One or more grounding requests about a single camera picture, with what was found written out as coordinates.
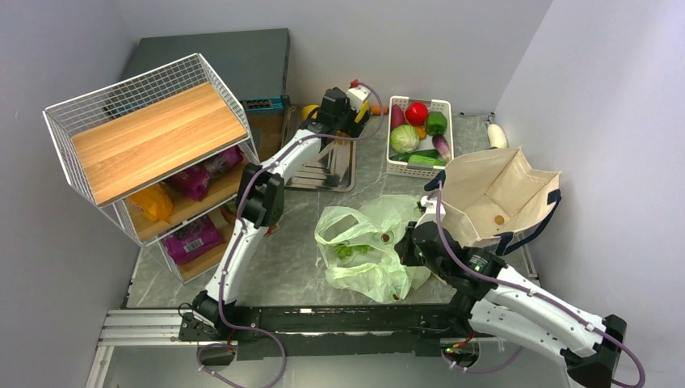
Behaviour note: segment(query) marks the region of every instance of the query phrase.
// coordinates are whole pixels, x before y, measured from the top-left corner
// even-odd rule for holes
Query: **white wall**
[[[358,78],[458,112],[494,109],[550,2],[116,0],[136,38],[290,28],[296,103]]]
[[[564,172],[533,244],[544,286],[625,318],[649,387],[685,379],[684,26],[683,2],[555,0],[496,110],[534,167]]]
[[[41,110],[114,82],[133,40],[107,0],[0,0],[0,386],[86,382],[136,246],[65,181]]]

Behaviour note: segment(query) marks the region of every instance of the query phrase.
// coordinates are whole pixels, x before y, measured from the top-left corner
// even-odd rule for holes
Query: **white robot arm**
[[[320,152],[321,138],[314,135],[315,133],[308,129],[298,129],[293,139],[288,143],[288,145],[297,145],[297,147],[288,152],[290,148],[286,146],[278,154],[264,162],[264,166],[271,166],[266,172],[272,176],[279,176],[284,182],[287,182],[302,165]],[[268,226],[256,226],[254,222],[244,218],[236,220],[229,247],[224,253],[224,257],[221,258],[214,276],[207,284],[207,295],[210,298],[216,301],[221,300],[227,305],[236,301],[240,289],[240,280],[245,274],[247,264],[268,229]]]
[[[326,145],[322,134],[336,134],[359,117],[357,108],[368,91],[351,91],[327,91],[316,121],[299,129],[264,167],[246,167],[229,247],[207,288],[191,304],[196,320],[218,331],[225,328],[226,312],[237,300],[240,280],[259,241],[283,213],[285,182]],[[448,304],[454,331],[496,335],[520,344],[567,368],[587,388],[611,385],[621,350],[607,341],[607,335],[622,342],[627,328],[623,319],[582,311],[534,285],[498,256],[461,247],[439,227],[444,217],[439,198],[425,196],[419,204],[424,215],[407,226],[395,249],[404,265],[426,266],[457,289]]]
[[[622,342],[626,322],[615,315],[602,318],[580,310],[487,250],[461,247],[446,230],[441,236],[438,220],[445,217],[445,210],[438,201],[431,196],[419,201],[423,215],[408,225],[396,251],[404,265],[425,265],[457,289],[448,305],[453,327],[495,335],[538,352],[566,368],[585,387],[610,386],[620,350],[602,334]],[[446,245],[455,256],[450,256]]]

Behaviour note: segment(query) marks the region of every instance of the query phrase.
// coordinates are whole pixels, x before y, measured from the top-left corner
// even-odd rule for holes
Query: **eggplant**
[[[432,141],[435,149],[440,152],[440,156],[442,156],[447,162],[451,161],[452,152],[450,151],[448,141],[445,140],[445,137],[442,135],[434,135]]]

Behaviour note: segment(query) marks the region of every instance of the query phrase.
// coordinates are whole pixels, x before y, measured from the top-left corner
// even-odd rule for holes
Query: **table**
[[[367,123],[364,133],[378,125],[378,117]],[[486,132],[488,116],[452,117],[455,155],[489,148]],[[279,230],[265,238],[250,261],[242,279],[240,306],[333,306],[377,305],[361,293],[335,289],[326,282],[325,266],[317,260],[314,226],[326,206],[357,209],[365,201],[384,194],[423,194],[425,179],[387,175],[385,147],[387,124],[372,138],[357,145],[355,187],[345,193],[288,190],[285,212]],[[212,278],[213,270],[182,285],[168,269],[159,265],[161,252],[152,247],[141,253],[128,307],[176,307],[191,302]],[[507,263],[524,275],[534,272],[525,248],[505,257]],[[434,276],[397,304],[447,303],[455,290]]]

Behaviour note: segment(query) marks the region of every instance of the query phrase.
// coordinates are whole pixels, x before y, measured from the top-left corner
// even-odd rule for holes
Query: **wooden shelf board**
[[[181,273],[183,281],[189,281],[221,262],[221,258],[224,257],[224,253],[226,252],[226,249],[228,249],[229,242],[231,241],[233,225],[234,222],[228,222],[226,225],[219,228],[219,234],[221,234],[221,238],[224,240],[223,243],[205,252],[197,259],[179,265],[179,272]]]
[[[247,137],[208,83],[72,137],[95,202],[108,205]]]
[[[168,223],[162,220],[150,221],[140,210],[126,201],[128,213],[131,215],[131,221],[133,221],[133,226],[136,228],[138,238],[141,241],[148,240],[221,202],[228,200],[237,193],[242,177],[242,170],[245,168],[246,164],[247,161],[235,166],[225,175],[211,182],[207,196],[200,201],[191,200],[174,190],[167,190],[171,200],[174,202],[174,212],[169,217]]]

